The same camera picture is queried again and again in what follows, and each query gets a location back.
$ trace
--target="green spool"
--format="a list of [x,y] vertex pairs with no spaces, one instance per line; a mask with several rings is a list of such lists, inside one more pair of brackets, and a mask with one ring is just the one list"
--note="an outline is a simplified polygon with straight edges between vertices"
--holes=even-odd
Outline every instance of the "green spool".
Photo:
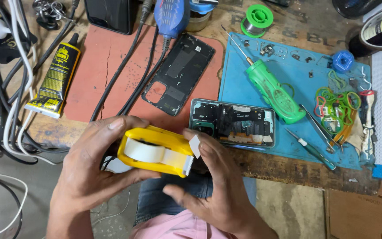
[[[241,30],[249,37],[259,38],[265,34],[265,28],[269,27],[272,22],[273,14],[268,7],[260,4],[251,5],[247,9],[246,17],[241,21]],[[252,33],[249,30],[262,32]]]

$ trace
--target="opened smartphone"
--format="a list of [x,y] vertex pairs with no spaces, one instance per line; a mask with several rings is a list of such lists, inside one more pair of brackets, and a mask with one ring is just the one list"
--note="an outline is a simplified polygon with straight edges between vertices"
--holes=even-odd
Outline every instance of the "opened smartphone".
[[193,99],[188,127],[223,144],[256,149],[275,146],[275,111],[269,108]]

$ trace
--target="wooden workbench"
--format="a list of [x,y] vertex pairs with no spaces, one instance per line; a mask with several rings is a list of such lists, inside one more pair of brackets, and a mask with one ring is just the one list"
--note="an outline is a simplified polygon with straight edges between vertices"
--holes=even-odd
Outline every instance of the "wooden workbench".
[[[31,32],[39,39],[37,50],[40,56],[54,40],[58,31],[47,31],[39,27],[35,22],[34,11],[31,8],[33,0],[24,0],[23,2]],[[70,7],[70,2],[61,2],[65,2],[66,6]],[[260,0],[225,0],[220,2],[222,4],[213,10],[206,28],[194,34],[217,39],[224,46],[224,49],[226,48],[227,37],[220,25],[223,24],[228,31],[241,33],[241,20],[245,16],[246,9],[252,4],[265,4],[273,11],[274,22],[262,37],[263,39],[323,54],[333,54],[338,50],[345,49],[346,42],[362,25],[360,20],[349,20],[340,16],[333,8],[331,1],[325,0],[292,0],[288,8],[278,7]],[[80,45],[83,45],[89,28],[83,2],[79,4],[75,17],[79,18],[78,26],[69,32],[66,39],[70,39],[73,33],[77,32],[80,35]],[[146,24],[155,25],[152,15],[147,19]],[[35,92],[40,86],[52,58],[53,54],[36,76]],[[7,65],[0,65],[3,79],[15,62],[17,60]],[[23,69],[20,69],[8,85],[9,96],[13,95],[20,86],[22,73]],[[60,119],[53,119],[42,114],[35,114],[29,124],[29,134],[37,142],[47,146],[67,148],[77,141],[86,125],[87,123],[84,122],[68,120],[65,115],[62,115]],[[375,194],[379,185],[377,180],[371,178],[371,172],[365,169],[358,171],[340,168],[336,173],[332,173],[321,163],[248,150],[229,150],[240,166],[242,174],[247,177],[362,194]],[[195,167],[201,166],[201,162],[195,163]],[[349,182],[349,179],[356,179],[358,182]]]

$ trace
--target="bottle label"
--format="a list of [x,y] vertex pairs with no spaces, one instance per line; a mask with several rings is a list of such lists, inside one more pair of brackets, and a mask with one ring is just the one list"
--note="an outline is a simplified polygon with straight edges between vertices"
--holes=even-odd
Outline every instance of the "bottle label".
[[363,31],[363,38],[365,40],[371,39],[374,36],[382,32],[382,18],[380,18],[376,23],[371,24]]

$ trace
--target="green screwdriver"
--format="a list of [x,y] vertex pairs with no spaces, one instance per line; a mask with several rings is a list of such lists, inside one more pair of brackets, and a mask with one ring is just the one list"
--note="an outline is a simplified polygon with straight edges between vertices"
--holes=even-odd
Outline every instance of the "green screwdriver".
[[276,79],[262,60],[253,62],[229,35],[226,29],[226,34],[231,38],[235,45],[240,49],[241,53],[245,56],[246,61],[250,67],[245,71],[250,78],[250,81],[260,91],[263,99],[272,106],[273,110],[286,124],[293,124],[299,121],[306,115],[306,111],[301,109],[300,106],[293,100],[288,92],[282,87],[281,83]]
[[294,138],[297,139],[297,142],[299,142],[301,145],[303,145],[303,147],[313,156],[315,156],[317,159],[321,160],[321,162],[323,162],[329,169],[331,170],[335,170],[336,166],[328,161],[328,159],[326,159],[324,156],[322,156],[322,154],[316,150],[312,145],[308,144],[306,141],[304,141],[302,138],[299,138],[297,135],[295,135],[293,132],[291,132],[288,128],[286,128],[286,130],[288,131],[288,133],[290,133],[291,135],[293,135]]

